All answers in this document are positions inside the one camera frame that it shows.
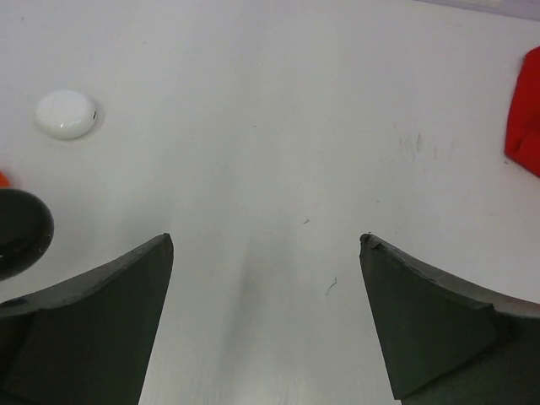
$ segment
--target red cloth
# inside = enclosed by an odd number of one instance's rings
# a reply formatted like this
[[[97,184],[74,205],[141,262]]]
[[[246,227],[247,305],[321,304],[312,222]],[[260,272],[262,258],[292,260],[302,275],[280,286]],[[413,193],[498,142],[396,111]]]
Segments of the red cloth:
[[[506,126],[506,156],[540,176],[540,47],[526,54]]]

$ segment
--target black bowl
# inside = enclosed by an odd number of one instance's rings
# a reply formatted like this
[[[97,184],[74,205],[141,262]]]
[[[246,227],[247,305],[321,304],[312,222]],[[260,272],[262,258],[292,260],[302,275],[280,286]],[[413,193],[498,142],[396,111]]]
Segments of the black bowl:
[[[0,280],[26,270],[49,248],[54,223],[36,196],[0,188]]]

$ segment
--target small debris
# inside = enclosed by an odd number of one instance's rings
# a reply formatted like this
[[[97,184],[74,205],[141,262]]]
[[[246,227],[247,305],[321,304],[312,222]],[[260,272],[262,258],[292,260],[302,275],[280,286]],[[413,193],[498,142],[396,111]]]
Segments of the small debris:
[[[328,296],[328,294],[330,293],[330,289],[331,289],[334,285],[336,285],[337,283],[338,283],[338,278],[335,277],[335,278],[334,278],[334,282],[333,282],[332,285],[331,285],[330,287],[328,287],[328,289],[327,289],[327,296]]]

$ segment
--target white backdrop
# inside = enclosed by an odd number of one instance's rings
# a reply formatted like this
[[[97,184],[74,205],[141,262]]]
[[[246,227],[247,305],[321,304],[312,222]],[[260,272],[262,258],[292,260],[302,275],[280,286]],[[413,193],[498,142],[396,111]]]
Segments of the white backdrop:
[[[408,0],[3,1],[0,166],[56,233],[0,299],[170,232],[142,404],[393,403],[362,233],[540,301],[540,180],[502,154],[538,45]],[[100,103],[96,133],[34,128],[62,88]]]

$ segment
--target scuff mark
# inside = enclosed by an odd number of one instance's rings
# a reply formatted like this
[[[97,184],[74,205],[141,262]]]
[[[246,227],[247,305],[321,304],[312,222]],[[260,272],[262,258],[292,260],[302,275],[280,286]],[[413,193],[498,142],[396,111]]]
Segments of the scuff mark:
[[[416,151],[420,152],[422,150],[422,135],[418,133],[416,137]]]
[[[335,278],[334,278],[334,282],[333,282],[333,283],[330,285],[330,287],[328,287],[328,289],[327,289],[327,296],[328,296],[328,294],[330,294],[330,289],[331,289],[334,285],[336,285],[337,283],[338,283],[338,278],[335,277]]]

